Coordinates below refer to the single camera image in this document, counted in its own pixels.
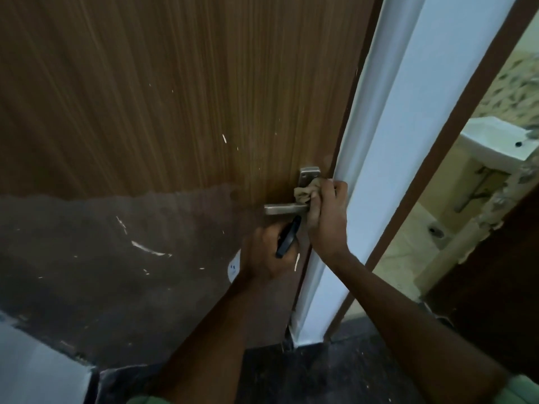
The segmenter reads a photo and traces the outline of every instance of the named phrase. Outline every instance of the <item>door frame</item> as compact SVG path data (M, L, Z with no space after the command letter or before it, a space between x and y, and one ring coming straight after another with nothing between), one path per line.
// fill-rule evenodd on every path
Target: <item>door frame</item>
M334 174L349 184L349 248L368 269L538 7L539 0L384 0ZM294 346L329 338L353 300L312 252L289 326Z

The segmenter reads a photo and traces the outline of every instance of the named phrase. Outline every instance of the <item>dark brown door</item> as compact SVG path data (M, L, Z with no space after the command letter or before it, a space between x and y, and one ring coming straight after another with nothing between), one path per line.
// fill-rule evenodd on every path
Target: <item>dark brown door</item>
M539 382L539 190L429 292L434 312L510 371Z
M0 0L0 309L102 367L164 360L261 206L328 174L373 3Z

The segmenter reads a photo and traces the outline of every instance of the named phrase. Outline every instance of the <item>black tool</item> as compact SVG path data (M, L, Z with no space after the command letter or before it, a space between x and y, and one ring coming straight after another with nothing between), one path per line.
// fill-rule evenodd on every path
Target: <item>black tool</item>
M290 249L292 243L294 242L294 238L300 229L300 225L301 217L296 215L292 222L286 224L286 227L282 229L279 234L279 238L277 239L277 252L275 253L277 258L280 259L284 257L286 252Z

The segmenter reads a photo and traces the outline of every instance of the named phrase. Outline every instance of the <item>sink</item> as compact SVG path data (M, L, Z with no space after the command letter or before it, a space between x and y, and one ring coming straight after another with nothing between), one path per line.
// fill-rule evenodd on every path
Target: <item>sink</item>
M528 130L494 116L470 119L460 133L458 144L489 169L513 174L539 146L528 139Z

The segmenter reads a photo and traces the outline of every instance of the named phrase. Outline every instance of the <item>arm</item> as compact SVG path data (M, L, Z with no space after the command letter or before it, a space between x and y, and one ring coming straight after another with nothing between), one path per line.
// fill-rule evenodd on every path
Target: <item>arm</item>
M259 228L241 246L240 272L226 294L173 353L151 394L172 403L233 403L245 350L248 314L263 287L294 268L295 243L275 258L285 224Z
M325 180L311 199L309 237L324 263L365 309L401 367L428 402L488 402L507 382L506 370L368 271L346 237L347 185Z

